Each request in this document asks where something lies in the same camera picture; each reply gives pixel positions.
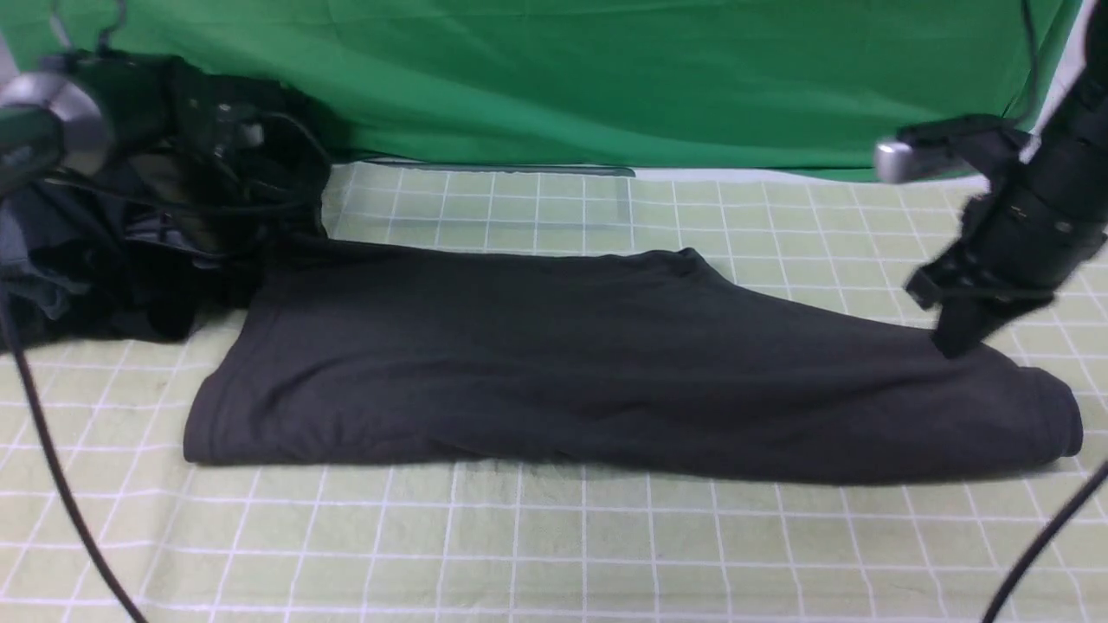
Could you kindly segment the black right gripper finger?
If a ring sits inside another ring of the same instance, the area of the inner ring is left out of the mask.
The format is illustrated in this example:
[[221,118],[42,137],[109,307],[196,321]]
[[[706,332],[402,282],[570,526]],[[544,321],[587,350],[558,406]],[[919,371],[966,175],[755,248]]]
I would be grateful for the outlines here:
[[957,296],[938,304],[931,343],[946,358],[958,358],[1022,315],[1020,302]]

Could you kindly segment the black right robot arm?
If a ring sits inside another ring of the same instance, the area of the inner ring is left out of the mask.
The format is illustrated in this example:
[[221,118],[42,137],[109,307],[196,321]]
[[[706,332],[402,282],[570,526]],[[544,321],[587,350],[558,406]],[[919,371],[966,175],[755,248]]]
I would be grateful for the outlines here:
[[1022,316],[1048,307],[1058,289],[1105,245],[1107,100],[1105,4],[1085,25],[1085,65],[1042,127],[967,114],[897,130],[902,157],[876,159],[884,182],[907,183],[966,167],[989,181],[970,198],[957,238],[912,273],[905,292],[938,308],[931,341],[945,357],[973,350]]

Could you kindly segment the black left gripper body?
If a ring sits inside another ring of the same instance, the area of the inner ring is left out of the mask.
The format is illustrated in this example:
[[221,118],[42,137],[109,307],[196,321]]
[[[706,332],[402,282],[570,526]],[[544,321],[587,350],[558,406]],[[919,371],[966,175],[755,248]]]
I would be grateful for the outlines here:
[[304,94],[280,81],[170,61],[171,150],[187,213],[277,217],[304,210]]

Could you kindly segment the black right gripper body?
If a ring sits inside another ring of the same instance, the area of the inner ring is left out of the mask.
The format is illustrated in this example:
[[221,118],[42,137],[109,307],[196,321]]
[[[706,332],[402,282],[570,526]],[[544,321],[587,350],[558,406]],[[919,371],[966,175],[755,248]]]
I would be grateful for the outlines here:
[[904,289],[925,309],[1033,312],[1104,245],[1104,173],[1030,175],[970,200],[957,239]]

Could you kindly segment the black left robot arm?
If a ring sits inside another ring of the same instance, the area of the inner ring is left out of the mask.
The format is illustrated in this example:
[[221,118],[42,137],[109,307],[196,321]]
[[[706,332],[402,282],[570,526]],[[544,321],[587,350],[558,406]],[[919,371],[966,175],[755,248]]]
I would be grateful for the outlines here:
[[48,181],[110,195],[100,170],[163,142],[184,146],[201,119],[236,111],[203,106],[185,88],[202,78],[174,57],[68,51],[3,86],[3,193]]

